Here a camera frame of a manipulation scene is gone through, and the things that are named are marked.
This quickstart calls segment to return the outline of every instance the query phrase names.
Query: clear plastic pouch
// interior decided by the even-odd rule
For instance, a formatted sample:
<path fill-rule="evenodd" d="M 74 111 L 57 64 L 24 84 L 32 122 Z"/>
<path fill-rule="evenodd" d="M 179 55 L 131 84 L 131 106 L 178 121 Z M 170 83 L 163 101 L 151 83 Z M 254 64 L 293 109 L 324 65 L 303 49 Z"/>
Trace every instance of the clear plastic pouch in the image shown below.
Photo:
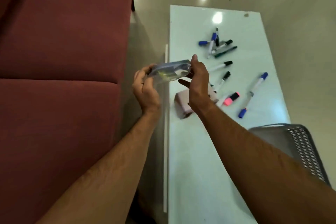
<path fill-rule="evenodd" d="M 156 83 L 171 82 L 186 76 L 190 70 L 190 60 L 181 60 L 154 66 L 148 77 L 153 77 Z"/>

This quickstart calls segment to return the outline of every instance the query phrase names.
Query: person's left hand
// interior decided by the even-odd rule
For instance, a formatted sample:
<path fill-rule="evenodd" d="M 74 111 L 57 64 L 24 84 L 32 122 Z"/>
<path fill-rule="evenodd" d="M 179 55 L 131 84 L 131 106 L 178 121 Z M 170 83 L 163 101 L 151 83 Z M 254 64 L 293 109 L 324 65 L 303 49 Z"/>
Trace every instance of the person's left hand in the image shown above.
<path fill-rule="evenodd" d="M 147 78 L 144 81 L 146 74 L 153 68 L 154 64 L 144 67 L 137 71 L 134 75 L 133 94 L 137 98 L 143 115 L 160 116 L 161 103 L 158 92 L 153 87 L 153 78 Z"/>

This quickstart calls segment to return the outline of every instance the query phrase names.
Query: white table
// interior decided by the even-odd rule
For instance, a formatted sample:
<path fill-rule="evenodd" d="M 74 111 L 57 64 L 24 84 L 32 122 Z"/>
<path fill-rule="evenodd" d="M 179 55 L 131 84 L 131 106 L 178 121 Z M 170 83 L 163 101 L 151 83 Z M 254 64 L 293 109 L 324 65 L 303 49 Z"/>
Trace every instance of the white table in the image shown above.
<path fill-rule="evenodd" d="M 232 46 L 238 48 L 219 59 L 207 59 L 208 48 L 198 46 L 198 41 L 210 39 L 216 27 L 221 40 L 232 39 Z M 231 72 L 219 97 L 234 92 L 241 94 L 231 106 L 222 107 L 233 120 L 247 129 L 290 123 L 259 13 L 172 5 L 169 61 L 191 59 L 195 53 L 207 68 L 233 61 L 227 69 L 210 74 L 211 83 L 217 84 L 226 71 Z M 269 73 L 268 78 L 259 87 L 245 117 L 238 118 L 247 92 L 263 72 Z M 169 86 L 169 223 L 256 223 L 198 116 L 178 118 L 174 97 L 184 89 L 177 81 Z"/>

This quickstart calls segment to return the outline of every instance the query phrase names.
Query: pink highlighter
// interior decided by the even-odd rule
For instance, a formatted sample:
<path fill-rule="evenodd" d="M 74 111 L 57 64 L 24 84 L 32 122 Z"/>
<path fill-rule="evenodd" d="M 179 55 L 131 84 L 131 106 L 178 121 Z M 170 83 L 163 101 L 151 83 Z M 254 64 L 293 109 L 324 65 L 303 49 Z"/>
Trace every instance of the pink highlighter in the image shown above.
<path fill-rule="evenodd" d="M 220 107 L 223 104 L 226 105 L 226 106 L 229 106 L 229 105 L 231 105 L 239 97 L 240 97 L 240 94 L 238 92 L 235 92 L 231 96 L 229 96 L 228 98 L 226 98 L 224 101 L 222 99 L 220 99 L 217 102 L 217 106 Z"/>

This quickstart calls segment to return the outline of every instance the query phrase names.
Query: sofa leg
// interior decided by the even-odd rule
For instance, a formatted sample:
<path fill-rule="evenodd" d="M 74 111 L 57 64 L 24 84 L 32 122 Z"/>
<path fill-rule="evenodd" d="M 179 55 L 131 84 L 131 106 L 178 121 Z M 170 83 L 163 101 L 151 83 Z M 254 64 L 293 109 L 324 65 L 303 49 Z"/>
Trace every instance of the sofa leg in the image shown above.
<path fill-rule="evenodd" d="M 132 12 L 135 12 L 135 6 L 134 6 L 134 0 L 132 0 L 132 7 L 131 7 Z"/>

